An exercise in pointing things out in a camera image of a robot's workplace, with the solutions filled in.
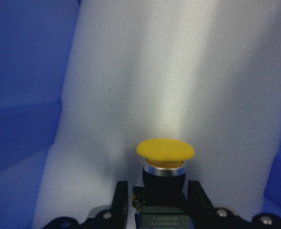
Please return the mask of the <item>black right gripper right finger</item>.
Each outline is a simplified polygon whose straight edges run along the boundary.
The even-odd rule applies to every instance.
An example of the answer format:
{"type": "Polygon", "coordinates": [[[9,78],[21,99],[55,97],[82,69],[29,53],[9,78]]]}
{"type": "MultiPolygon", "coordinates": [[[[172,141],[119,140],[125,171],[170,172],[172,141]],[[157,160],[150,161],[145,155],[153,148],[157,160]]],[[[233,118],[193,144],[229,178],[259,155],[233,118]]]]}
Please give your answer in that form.
{"type": "Polygon", "coordinates": [[[188,181],[188,204],[192,219],[207,219],[214,212],[213,204],[196,180],[188,181]]]}

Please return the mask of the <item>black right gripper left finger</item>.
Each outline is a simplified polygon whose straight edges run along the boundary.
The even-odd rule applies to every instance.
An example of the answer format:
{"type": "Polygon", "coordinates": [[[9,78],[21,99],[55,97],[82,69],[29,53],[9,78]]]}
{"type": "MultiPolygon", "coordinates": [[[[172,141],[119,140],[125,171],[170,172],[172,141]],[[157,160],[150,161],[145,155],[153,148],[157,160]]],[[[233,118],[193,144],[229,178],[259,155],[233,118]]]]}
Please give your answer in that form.
{"type": "Polygon", "coordinates": [[[110,208],[114,224],[127,224],[128,208],[128,181],[118,181],[110,208]]]}

